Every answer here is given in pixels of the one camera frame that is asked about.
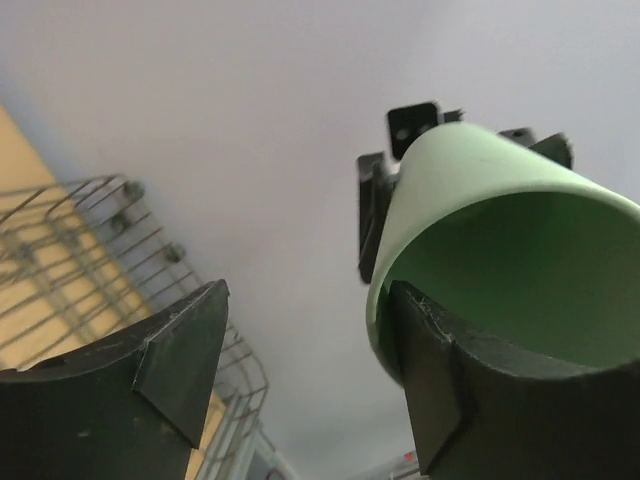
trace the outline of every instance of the metal wire basket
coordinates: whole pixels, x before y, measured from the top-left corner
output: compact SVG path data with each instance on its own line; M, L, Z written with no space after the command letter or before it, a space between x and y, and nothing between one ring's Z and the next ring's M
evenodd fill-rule
M0 368L93 342L203 285L143 197L120 175L0 192ZM259 429L268 381L231 322L215 375L187 479L234 478Z

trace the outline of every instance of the wooden surface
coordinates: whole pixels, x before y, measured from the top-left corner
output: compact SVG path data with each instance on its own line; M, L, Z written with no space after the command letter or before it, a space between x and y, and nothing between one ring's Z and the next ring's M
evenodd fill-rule
M5 109L0 106L0 192L53 183L55 178L49 169L17 129ZM0 219L25 201L30 193L0 196ZM38 197L37 201L63 198L64 195L64 190L53 188ZM25 267L24 262L14 260L16 245L29 244L53 235L54 230L51 226L43 222L47 208L18 212L9 219L0 221L0 231L4 232L0 236L0 274L10 275L11 272L20 269L33 268ZM70 202L62 204L59 211L68 214L65 217L66 227L75 228L83 225L82 218L74 213ZM38 225L20 230L16 235L6 233L7 230L27 223ZM97 238L90 232L83 233L78 240L85 248L98 243ZM9 339L15 339L7 345L0 346L0 368L28 368L41 360L78 348L124 326L113 309L96 310L96 307L106 305L106 299L99 291L96 292L96 284L87 276L67 283L56 292L43 294L46 292L47 278L55 281L80 267L77 260L69 259L71 252L64 245L57 243L40 248L35 251L35 255L35 263L40 267L40 273L35 272L39 278L38 282L31 277L19 281L0 281L0 345ZM104 258L107 252L102 247L96 247L87 255L96 260ZM59 265L47 267L53 263ZM121 274L120 267L113 262L108 262L99 269L100 274L107 279ZM125 278L115 280L112 285L117 290L130 290ZM135 291L122 295L118 301L131 308L138 308L135 312L136 320L151 313L143 298ZM61 303L72 306L64 315L59 314ZM74 329L91 311L94 312L93 318L81 328ZM203 451L213 438L223 414L224 405L213 394L201 449L192 451L186 479L195 478L203 461Z

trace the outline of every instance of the white wall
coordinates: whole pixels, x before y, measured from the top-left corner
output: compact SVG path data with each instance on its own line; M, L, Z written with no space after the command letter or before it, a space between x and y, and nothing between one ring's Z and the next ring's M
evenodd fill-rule
M65 177L141 177L266 363L267 433L302 478L411 449L367 345L355 158L438 99L565 131L577 170L640 200L637 0L6 0L0 95Z

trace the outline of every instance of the wire grid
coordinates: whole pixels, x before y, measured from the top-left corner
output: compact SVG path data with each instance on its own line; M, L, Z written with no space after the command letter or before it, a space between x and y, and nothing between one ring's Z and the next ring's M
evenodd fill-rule
M26 369L93 342L203 284L143 197L121 175L0 192L0 368ZM231 322L215 375L224 415L198 478L222 480L259 428L268 391ZM219 409L214 397L210 409Z

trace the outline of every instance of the metal wire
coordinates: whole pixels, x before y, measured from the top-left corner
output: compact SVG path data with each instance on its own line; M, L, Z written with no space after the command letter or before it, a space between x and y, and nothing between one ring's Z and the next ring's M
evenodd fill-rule
M122 175L0 192L0 368L29 368L71 339L95 341L203 284L143 195ZM33 338L37 348L10 360ZM259 428L269 383L232 322L218 365L224 415L198 477L224 480Z

